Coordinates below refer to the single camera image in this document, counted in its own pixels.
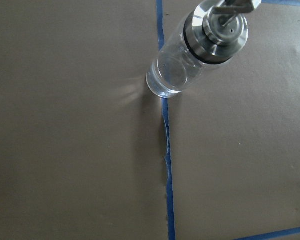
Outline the glass sauce dispenser bottle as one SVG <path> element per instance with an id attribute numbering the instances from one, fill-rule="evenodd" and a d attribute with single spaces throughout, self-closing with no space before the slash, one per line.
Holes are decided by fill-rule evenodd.
<path id="1" fill-rule="evenodd" d="M 204 0 L 179 23 L 160 49 L 146 83 L 158 97 L 171 98 L 226 65 L 249 37 L 245 14 L 260 0 Z"/>

